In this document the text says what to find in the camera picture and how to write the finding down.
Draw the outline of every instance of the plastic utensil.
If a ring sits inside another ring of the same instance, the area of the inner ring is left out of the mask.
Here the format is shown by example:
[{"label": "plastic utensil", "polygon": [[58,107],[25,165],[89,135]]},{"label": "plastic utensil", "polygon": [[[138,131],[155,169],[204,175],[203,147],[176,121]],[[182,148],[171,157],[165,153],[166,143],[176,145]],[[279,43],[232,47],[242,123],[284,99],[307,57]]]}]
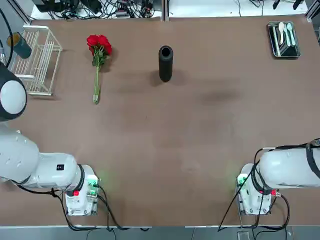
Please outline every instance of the plastic utensil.
[{"label": "plastic utensil", "polygon": [[284,43],[284,29],[285,29],[285,24],[282,21],[279,22],[278,29],[280,32],[280,45],[281,45]]},{"label": "plastic utensil", "polygon": [[294,33],[292,32],[292,25],[291,23],[288,23],[286,25],[286,28],[289,30],[290,32],[290,37],[291,37],[291,43],[292,43],[292,46],[295,46],[296,45],[296,41],[295,41],[295,36],[294,36]]},{"label": "plastic utensil", "polygon": [[284,33],[285,33],[285,42],[286,42],[286,45],[288,46],[288,47],[290,47],[291,46],[291,44],[290,44],[290,38],[289,38],[289,33],[288,33],[288,30],[287,30],[287,25],[284,25]]}]

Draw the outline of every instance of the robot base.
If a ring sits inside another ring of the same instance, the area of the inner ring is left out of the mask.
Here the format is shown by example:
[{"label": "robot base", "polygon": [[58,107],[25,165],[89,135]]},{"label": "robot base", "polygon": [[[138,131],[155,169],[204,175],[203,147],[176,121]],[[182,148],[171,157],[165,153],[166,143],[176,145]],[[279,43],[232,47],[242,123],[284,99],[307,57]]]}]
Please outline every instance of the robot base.
[{"label": "robot base", "polygon": [[[243,182],[248,177],[252,167],[252,163],[244,165],[241,170],[240,175],[236,178],[236,191],[239,190],[240,186],[243,185]],[[238,201],[238,210],[239,214],[245,215],[258,215],[261,206],[261,215],[265,215],[269,212],[271,204],[271,194],[264,195],[258,192],[252,182],[251,176],[245,182],[244,186],[239,192],[237,201]]]},{"label": "robot base", "polygon": [[93,185],[98,185],[99,179],[90,166],[82,165],[82,167],[84,183],[81,190],[73,196],[65,194],[68,216],[97,215],[99,188],[93,187]]}]

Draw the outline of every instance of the metal tray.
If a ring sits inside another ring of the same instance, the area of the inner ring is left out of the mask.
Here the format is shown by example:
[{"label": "metal tray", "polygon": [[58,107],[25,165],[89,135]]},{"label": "metal tray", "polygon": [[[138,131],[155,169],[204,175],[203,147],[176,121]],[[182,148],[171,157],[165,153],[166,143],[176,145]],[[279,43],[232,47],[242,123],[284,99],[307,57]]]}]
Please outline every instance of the metal tray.
[{"label": "metal tray", "polygon": [[273,55],[276,58],[286,58],[286,59],[297,59],[301,55],[298,38],[295,30],[295,25],[292,21],[284,21],[286,25],[290,23],[292,25],[292,33],[295,40],[295,46],[287,45],[286,35],[283,33],[284,41],[279,44],[279,26],[280,21],[270,21],[267,25],[268,34],[270,37],[270,44],[272,48]]}]

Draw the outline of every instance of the rose bouquet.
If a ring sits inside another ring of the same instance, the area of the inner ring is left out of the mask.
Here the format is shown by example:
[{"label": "rose bouquet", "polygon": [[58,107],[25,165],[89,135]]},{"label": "rose bouquet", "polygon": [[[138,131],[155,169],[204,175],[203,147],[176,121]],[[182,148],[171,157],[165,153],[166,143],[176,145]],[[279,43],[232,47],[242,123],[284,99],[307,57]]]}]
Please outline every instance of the rose bouquet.
[{"label": "rose bouquet", "polygon": [[101,66],[105,64],[106,59],[111,55],[112,46],[104,35],[90,35],[86,42],[93,56],[92,65],[95,66],[93,102],[98,104],[100,95],[99,71]]}]

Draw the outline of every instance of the black cylinder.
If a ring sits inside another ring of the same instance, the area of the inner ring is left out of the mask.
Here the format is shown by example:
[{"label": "black cylinder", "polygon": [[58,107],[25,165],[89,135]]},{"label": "black cylinder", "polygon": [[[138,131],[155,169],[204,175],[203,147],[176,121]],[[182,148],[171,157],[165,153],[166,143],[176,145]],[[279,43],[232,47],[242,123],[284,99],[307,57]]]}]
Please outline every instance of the black cylinder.
[{"label": "black cylinder", "polygon": [[170,46],[162,46],[159,50],[159,76],[163,82],[168,82],[172,77],[172,64],[174,51]]}]

